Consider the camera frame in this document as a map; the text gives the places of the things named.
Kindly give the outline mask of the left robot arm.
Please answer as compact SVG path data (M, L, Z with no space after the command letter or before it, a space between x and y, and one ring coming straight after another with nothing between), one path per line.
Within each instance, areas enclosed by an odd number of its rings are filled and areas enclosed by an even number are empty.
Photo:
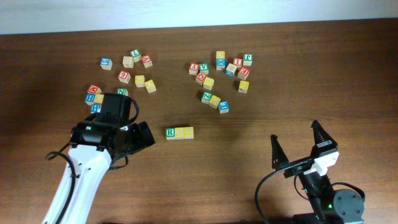
M68 153L60 149L46 155L48 161L61 157L67 164L44 223L85 223L105 173L119 168L116 161L155 144L148 124L137 123L131 109L139 111L132 98L106 93L100 111L72 128Z

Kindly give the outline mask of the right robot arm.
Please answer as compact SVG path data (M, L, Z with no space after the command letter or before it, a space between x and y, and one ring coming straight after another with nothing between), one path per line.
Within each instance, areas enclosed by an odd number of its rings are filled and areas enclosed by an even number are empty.
M364 192L344 182L331 183L328 168L339 157L338 143L315 120L313 129L315 144L308 157L290 162L280 146L277 136L271 135L272 168L282 171L284 177L301 181L310 202L312 213L294 215L279 223L363 223Z

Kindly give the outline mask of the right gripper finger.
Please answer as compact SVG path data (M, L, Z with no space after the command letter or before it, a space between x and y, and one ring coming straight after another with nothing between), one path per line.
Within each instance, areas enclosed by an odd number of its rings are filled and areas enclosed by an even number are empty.
M338 147L337 142L323 129L321 124L314 120L311 128L313 129L315 145L318 148L325 146Z
M289 163L289 160L277 138L278 137L275 134L271 135L272 168L275 170L281 170Z

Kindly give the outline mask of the green letter R block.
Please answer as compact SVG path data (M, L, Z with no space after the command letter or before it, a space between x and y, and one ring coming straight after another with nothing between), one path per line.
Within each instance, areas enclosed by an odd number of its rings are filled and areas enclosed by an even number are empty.
M174 140L175 137L175 128L166 128L165 129L165 137L167 140Z

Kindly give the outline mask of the yellow letter S block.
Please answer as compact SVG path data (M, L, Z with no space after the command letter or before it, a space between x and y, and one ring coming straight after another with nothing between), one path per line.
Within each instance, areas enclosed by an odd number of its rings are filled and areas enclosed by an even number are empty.
M175 128L175 138L176 139L185 139L185 128Z

